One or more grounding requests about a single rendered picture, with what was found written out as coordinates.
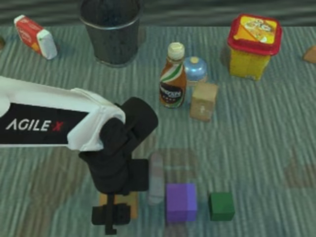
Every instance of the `yellow container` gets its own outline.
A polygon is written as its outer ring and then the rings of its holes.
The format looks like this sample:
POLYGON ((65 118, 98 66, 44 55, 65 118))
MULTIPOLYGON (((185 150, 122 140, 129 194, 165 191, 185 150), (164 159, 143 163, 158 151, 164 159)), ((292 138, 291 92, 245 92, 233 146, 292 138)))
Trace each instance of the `yellow container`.
POLYGON ((232 76, 260 80, 271 56, 280 50, 282 28, 272 18, 241 14, 231 26, 229 70, 232 76))

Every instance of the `blue and white container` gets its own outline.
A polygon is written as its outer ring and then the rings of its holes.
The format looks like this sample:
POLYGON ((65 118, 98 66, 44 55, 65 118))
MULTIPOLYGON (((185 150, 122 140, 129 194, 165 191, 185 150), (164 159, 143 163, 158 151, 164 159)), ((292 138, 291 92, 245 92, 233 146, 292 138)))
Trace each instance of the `blue and white container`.
POLYGON ((184 67, 187 75, 186 101, 191 103, 195 85, 200 81, 207 81, 207 65, 201 58, 188 57, 184 60, 184 67))

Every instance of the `red and white box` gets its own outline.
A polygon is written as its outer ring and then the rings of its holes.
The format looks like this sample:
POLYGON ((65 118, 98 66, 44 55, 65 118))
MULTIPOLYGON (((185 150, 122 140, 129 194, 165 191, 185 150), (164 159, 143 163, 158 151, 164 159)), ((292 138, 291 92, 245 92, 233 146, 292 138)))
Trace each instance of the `red and white box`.
POLYGON ((50 60, 57 56, 57 49, 51 33, 25 15, 14 19, 14 25, 21 41, 35 52, 50 60))

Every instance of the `black bucket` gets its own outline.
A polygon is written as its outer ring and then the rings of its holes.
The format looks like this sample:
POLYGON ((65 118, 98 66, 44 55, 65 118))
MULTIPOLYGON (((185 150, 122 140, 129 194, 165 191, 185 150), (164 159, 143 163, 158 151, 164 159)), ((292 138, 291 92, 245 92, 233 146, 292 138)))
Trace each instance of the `black bucket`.
POLYGON ((141 12, 141 0, 82 1, 80 19, 100 62, 123 67, 135 58, 141 12))

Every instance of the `black label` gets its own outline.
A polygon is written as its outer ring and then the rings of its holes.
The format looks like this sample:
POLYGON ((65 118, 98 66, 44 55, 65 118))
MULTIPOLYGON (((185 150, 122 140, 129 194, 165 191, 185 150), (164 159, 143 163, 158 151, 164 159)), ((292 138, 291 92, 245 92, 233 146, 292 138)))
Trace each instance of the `black label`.
POLYGON ((161 82, 160 96, 165 103, 176 104, 177 102, 182 101, 183 90, 180 87, 161 82))
POLYGON ((87 114, 11 103, 0 118, 0 144, 66 145, 68 133, 87 114))

